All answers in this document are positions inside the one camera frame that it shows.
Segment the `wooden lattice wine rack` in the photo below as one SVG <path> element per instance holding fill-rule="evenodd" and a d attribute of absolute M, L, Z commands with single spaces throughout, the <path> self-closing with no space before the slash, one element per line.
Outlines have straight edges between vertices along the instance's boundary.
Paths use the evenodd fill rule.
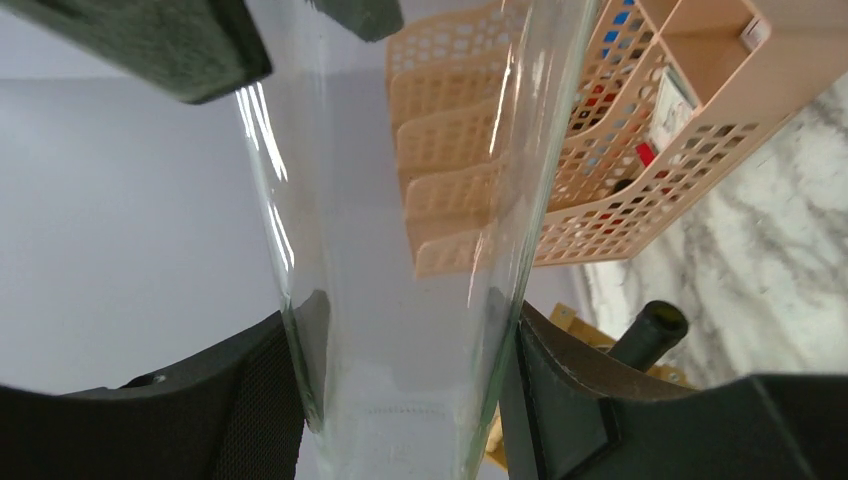
<path fill-rule="evenodd" d="M 628 401 L 677 400 L 693 388 L 637 371 L 521 310 L 499 401 L 496 453 L 511 479 L 575 479 L 622 450 Z"/>

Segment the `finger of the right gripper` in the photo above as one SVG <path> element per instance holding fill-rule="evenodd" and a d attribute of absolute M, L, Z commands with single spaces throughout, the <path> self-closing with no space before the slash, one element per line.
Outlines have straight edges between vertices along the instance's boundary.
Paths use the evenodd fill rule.
<path fill-rule="evenodd" d="M 242 1 L 6 0 L 1 6 L 186 104 L 216 100 L 273 71 Z"/>
<path fill-rule="evenodd" d="M 315 0 L 312 4 L 367 43 L 381 41 L 405 25 L 398 0 Z"/>

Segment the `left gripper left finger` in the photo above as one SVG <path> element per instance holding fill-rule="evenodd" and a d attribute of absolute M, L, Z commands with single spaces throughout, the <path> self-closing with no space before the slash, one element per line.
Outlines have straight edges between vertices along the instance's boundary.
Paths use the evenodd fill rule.
<path fill-rule="evenodd" d="M 1 390 L 5 479 L 291 479 L 305 415 L 279 314 L 119 388 Z"/>

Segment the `frosted clear bottle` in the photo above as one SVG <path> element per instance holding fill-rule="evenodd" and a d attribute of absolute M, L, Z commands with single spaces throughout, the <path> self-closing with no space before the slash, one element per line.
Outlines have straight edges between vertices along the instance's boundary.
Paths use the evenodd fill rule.
<path fill-rule="evenodd" d="M 494 1 L 399 2 L 404 29 Z M 364 42 L 312 1 L 248 3 L 273 71 L 236 99 L 324 479 L 477 475 L 599 10 L 524 2 L 505 96 L 518 177 L 493 255 L 424 277 L 390 125 L 394 34 Z"/>

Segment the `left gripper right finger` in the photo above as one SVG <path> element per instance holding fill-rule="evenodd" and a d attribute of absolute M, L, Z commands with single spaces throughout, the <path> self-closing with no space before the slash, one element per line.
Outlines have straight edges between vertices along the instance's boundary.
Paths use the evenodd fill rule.
<path fill-rule="evenodd" d="M 754 374 L 624 404 L 622 450 L 575 479 L 843 479 L 847 379 Z"/>

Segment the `green wine bottle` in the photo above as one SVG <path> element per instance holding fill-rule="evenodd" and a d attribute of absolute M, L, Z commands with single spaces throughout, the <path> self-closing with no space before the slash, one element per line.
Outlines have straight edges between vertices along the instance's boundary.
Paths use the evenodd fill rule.
<path fill-rule="evenodd" d="M 653 300 L 638 312 L 607 354 L 637 371 L 647 372 L 687 335 L 688 329 L 688 320 L 676 306 Z"/>

